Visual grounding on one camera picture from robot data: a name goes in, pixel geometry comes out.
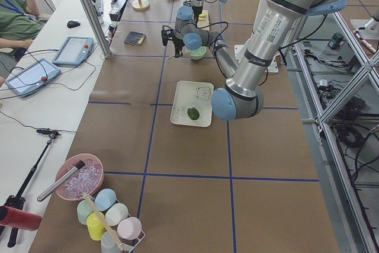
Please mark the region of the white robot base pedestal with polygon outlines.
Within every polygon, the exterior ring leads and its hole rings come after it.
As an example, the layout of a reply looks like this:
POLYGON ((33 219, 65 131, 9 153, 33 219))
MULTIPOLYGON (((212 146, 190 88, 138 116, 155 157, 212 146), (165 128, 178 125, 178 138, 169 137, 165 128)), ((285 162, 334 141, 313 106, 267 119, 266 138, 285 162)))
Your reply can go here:
MULTIPOLYGON (((253 30, 252 30, 254 34, 256 34, 256 32, 257 32, 258 26, 259 26, 261 20, 263 19, 263 16, 264 16, 267 8, 268 8, 268 4, 267 4, 266 0, 259 0, 259 5, 258 5, 257 12, 256 12, 256 17, 254 20, 253 30)), ((243 53, 245 52, 247 45, 250 42, 250 40, 251 40, 251 38, 249 38, 246 41, 246 43, 241 47, 241 49, 238 51, 238 53, 235 52, 236 59, 238 62, 240 62, 242 60, 243 53)), ((270 73, 277 73, 278 72, 278 63, 276 60, 276 55, 273 57, 271 64, 268 67, 268 72, 270 72, 270 73)))

